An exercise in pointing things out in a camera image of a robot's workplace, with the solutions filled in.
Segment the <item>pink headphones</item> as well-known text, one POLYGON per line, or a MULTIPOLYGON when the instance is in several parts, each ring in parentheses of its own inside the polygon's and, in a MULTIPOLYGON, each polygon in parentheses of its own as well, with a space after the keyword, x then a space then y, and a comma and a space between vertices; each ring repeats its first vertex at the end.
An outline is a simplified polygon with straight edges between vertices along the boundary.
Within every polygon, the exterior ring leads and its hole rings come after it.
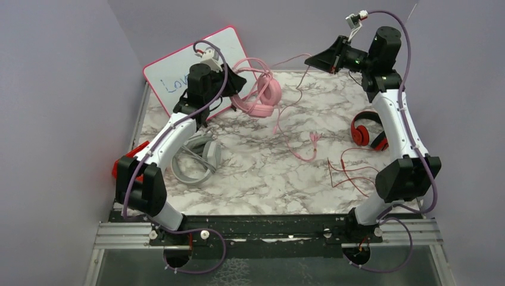
POLYGON ((251 117, 266 118, 271 116, 282 98, 282 89, 279 82, 274 78, 270 67, 259 58, 247 57, 239 60, 232 67, 232 70, 236 74, 241 72, 260 73, 255 84, 253 84, 252 90, 247 95, 248 97, 256 93, 257 97, 255 101, 246 102, 236 94, 230 98, 232 105, 251 117), (260 65, 260 69, 241 67, 241 64, 246 61, 255 61, 260 65))

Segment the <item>grey white headphones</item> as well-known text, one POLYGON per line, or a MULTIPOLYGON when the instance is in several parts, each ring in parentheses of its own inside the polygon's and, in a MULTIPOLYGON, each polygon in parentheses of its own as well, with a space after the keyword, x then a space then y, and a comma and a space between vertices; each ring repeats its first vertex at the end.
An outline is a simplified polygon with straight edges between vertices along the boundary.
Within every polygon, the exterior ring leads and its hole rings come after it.
POLYGON ((222 161, 222 147, 219 142, 217 142, 209 134, 199 134, 194 135, 187 140, 187 142, 181 146, 178 152, 174 155, 171 161, 171 167, 175 178, 189 186, 201 185, 208 181, 211 176, 216 173, 222 161), (181 170, 178 163, 178 156, 185 154, 190 156, 190 158, 196 160, 201 166, 204 167, 205 173, 200 178, 192 178, 186 176, 181 170))

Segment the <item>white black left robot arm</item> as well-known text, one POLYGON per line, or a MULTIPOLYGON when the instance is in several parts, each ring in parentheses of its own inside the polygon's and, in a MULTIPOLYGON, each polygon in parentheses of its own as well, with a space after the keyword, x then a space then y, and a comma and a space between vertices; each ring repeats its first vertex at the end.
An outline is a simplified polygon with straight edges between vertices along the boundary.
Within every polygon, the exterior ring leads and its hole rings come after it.
POLYGON ((123 206, 123 217, 127 208, 138 210, 165 228, 170 243, 186 240, 185 216, 167 201, 164 172, 184 143, 207 124, 210 105, 238 94, 246 83, 226 64, 217 70, 204 63, 190 67, 187 87, 162 131, 133 157, 118 160, 115 199, 123 206))

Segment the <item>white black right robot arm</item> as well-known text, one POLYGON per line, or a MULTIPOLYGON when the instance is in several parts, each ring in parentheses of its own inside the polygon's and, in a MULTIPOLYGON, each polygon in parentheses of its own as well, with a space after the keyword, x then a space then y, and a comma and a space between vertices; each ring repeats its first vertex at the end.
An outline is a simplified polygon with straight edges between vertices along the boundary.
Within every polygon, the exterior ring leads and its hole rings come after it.
POLYGON ((353 48, 349 37, 338 36, 328 49, 305 60, 306 65, 330 74, 341 69, 361 73, 361 86, 378 114, 388 141, 392 162, 376 175, 376 192, 350 211, 350 222, 344 225, 344 236, 353 243, 367 235, 367 226, 377 224, 394 207, 425 196, 429 189, 433 197, 427 211, 433 210, 437 203, 435 178, 441 169, 441 160, 431 156, 419 138, 407 106, 406 77, 394 69, 401 37, 406 35, 393 27, 382 26, 367 52, 353 48))

